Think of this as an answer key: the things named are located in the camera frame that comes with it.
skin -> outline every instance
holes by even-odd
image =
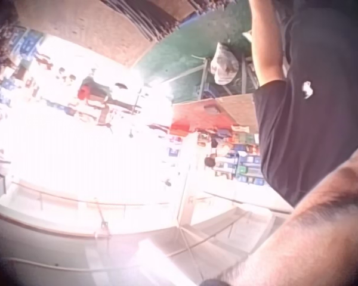
[[[234,286],[339,286],[357,277],[358,150],[247,261],[219,279]]]
[[[249,0],[252,12],[252,58],[260,85],[284,80],[279,25],[272,0]]]

